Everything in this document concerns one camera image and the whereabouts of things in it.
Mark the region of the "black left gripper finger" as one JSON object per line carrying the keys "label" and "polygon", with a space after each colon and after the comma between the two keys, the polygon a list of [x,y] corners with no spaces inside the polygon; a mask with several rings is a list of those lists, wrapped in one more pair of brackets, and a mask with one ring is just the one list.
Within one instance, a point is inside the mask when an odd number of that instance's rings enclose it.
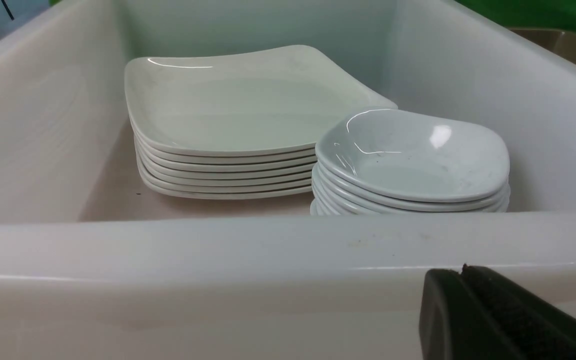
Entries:
{"label": "black left gripper finger", "polygon": [[425,360],[576,360],[576,318],[493,269],[433,268],[419,342]]}

